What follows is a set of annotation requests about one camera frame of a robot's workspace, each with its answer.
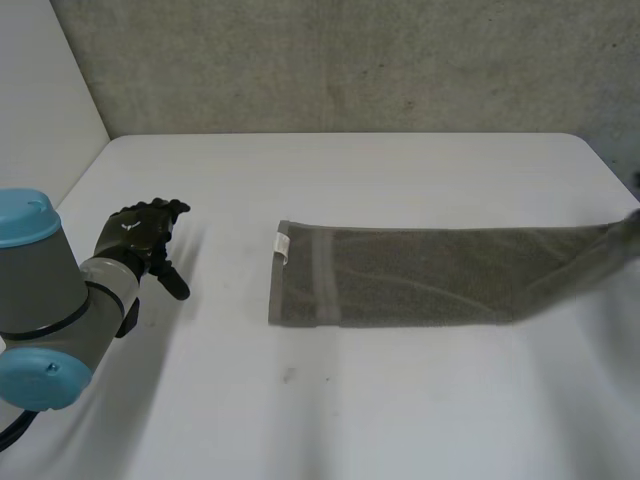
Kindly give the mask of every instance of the table surface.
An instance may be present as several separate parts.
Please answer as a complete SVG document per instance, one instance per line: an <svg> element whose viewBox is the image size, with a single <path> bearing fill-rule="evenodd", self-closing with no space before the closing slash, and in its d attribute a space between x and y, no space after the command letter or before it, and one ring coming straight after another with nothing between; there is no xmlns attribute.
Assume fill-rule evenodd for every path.
<svg viewBox="0 0 640 480"><path fill-rule="evenodd" d="M635 265L509 327L267 324L282 219L410 228L621 219L638 203L582 140L123 137L60 208L76 258L91 255L109 214L155 196L193 207L170 248L192 297L174 301L145 278L138 327L114 341L76 405L42 414L0 456L0 477L640 476Z"/></svg>

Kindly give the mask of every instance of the black cable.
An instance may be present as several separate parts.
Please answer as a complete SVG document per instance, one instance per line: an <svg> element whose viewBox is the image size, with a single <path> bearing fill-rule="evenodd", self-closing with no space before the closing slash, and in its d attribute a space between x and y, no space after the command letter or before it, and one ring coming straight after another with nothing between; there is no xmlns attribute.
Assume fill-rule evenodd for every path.
<svg viewBox="0 0 640 480"><path fill-rule="evenodd" d="M38 412L30 412L25 410L22 414L3 432L0 432L0 452L3 452L11 445L16 443L20 437L27 431L31 422L36 418Z"/></svg>

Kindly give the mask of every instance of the towel tag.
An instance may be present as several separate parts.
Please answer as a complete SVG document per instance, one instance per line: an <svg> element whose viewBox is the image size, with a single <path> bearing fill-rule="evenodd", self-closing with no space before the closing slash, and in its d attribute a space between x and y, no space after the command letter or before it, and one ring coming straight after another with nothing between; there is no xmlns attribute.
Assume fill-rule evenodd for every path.
<svg viewBox="0 0 640 480"><path fill-rule="evenodd" d="M273 244L273 251L279 253L284 257L284 265L289 261L289 243L291 239L284 233L278 232L276 234L276 241Z"/></svg>

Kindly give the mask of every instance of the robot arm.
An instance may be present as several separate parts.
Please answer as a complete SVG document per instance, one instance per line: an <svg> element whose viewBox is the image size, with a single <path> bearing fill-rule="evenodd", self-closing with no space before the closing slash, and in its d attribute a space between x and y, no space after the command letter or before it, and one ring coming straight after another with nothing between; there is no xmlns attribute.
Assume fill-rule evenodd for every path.
<svg viewBox="0 0 640 480"><path fill-rule="evenodd" d="M178 200L155 199L113 214L94 256L78 267L44 194L0 190L0 336L7 346L0 397L23 416L75 402L113 338L136 325L143 275L158 277L178 300L188 298L166 244L189 210ZM16 428L7 431L15 437Z"/></svg>

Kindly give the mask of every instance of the gray towel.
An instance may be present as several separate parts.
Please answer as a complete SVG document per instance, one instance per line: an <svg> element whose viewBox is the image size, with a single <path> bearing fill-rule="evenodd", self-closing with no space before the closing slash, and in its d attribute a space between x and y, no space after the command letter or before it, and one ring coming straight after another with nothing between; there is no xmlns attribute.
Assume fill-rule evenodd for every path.
<svg viewBox="0 0 640 480"><path fill-rule="evenodd" d="M506 324L584 292L640 253L640 210L574 228L374 230L283 221L269 323Z"/></svg>

